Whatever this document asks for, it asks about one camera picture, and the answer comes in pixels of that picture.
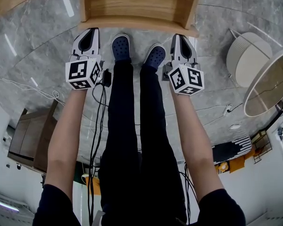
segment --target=electrical outlet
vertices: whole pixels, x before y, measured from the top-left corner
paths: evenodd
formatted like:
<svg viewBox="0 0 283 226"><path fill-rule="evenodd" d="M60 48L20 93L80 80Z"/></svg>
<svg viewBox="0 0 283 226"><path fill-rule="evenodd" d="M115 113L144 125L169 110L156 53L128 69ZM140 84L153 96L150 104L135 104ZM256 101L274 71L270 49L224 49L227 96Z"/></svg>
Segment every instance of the electrical outlet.
<svg viewBox="0 0 283 226"><path fill-rule="evenodd" d="M225 110L223 111L223 116L227 116L232 112L232 104L226 106Z"/></svg>

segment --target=wooden shelf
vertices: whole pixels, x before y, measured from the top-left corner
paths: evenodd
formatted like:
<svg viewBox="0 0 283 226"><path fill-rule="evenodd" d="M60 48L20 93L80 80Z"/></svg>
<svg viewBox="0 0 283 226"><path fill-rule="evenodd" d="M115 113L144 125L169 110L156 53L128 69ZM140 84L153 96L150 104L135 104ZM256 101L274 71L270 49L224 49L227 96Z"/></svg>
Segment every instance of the wooden shelf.
<svg viewBox="0 0 283 226"><path fill-rule="evenodd" d="M81 28L129 27L198 37L198 0L81 0Z"/></svg>
<svg viewBox="0 0 283 226"><path fill-rule="evenodd" d="M100 16L90 18L86 22L79 24L80 29L93 27L127 27L178 33L196 38L199 36L197 29L193 25L188 30L176 22L141 16Z"/></svg>

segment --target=shoe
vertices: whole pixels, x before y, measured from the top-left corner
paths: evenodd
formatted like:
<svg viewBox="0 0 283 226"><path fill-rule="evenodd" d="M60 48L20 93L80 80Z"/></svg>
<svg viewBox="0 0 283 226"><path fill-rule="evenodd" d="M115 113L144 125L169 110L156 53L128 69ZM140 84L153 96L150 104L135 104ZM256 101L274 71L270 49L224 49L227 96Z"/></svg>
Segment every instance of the shoe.
<svg viewBox="0 0 283 226"><path fill-rule="evenodd" d="M128 35L119 34L112 41L112 53L115 62L121 60L131 60L130 58L130 40Z"/></svg>
<svg viewBox="0 0 283 226"><path fill-rule="evenodd" d="M166 58L166 49L161 44L154 44L148 52L143 66L151 66L156 70Z"/></svg>

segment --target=marble floor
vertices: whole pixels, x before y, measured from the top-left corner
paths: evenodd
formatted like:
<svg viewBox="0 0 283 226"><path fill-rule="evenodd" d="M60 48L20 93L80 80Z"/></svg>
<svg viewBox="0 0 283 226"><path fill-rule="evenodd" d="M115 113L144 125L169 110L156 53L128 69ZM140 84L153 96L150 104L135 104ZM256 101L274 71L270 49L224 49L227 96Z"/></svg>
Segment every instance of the marble floor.
<svg viewBox="0 0 283 226"><path fill-rule="evenodd" d="M70 0L74 16L69 17L63 0L28 0L4 17L0 17L0 77L19 83L35 86L31 78L41 89L49 94L53 90L60 93L65 101L70 87L65 83L64 66L68 62L74 38L80 33L79 0ZM233 107L243 102L245 88L240 88L229 78L225 66L227 51L233 42L229 28L238 32L254 32L271 45L273 53L283 49L283 0L200 0L195 15L195 26L200 32L192 42L196 48L198 62L205 73L205 90L193 95L191 100L198 110L199 118L207 131L211 142L218 144L231 141L245 135L251 135L262 128L275 113L271 110L261 116L250 118L244 115L242 106L232 114L224 116L224 107ZM281 46L265 33L269 34ZM126 28L100 29L101 55L104 68L113 72L113 57L110 44L115 35L127 33L132 42L132 61L134 65L135 123L139 124L139 70L141 61L154 43L162 43L170 50L173 34L158 31L142 31ZM177 121L168 83L160 83L163 91L166 111L167 133L176 159L183 160ZM101 94L100 88L95 96ZM48 107L52 101L34 91L21 91L12 84L0 81L0 104L11 116L11 126L15 127L24 108L35 111ZM94 134L95 117L98 104L89 90L84 107L81 127L81 140L78 160L87 162L90 157L91 138ZM62 106L56 110L59 117ZM108 135L107 115L98 156L105 149ZM238 130L229 127L240 123Z"/></svg>

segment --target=wooden cabinet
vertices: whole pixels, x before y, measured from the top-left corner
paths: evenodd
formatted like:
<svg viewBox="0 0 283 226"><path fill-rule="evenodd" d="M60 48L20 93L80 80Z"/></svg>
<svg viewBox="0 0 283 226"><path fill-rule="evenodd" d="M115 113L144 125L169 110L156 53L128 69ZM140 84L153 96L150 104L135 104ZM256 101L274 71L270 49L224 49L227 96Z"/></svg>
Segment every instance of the wooden cabinet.
<svg viewBox="0 0 283 226"><path fill-rule="evenodd" d="M57 120L52 117L57 101L49 109L27 114L24 109L11 141L8 157L19 164L47 171L48 146Z"/></svg>

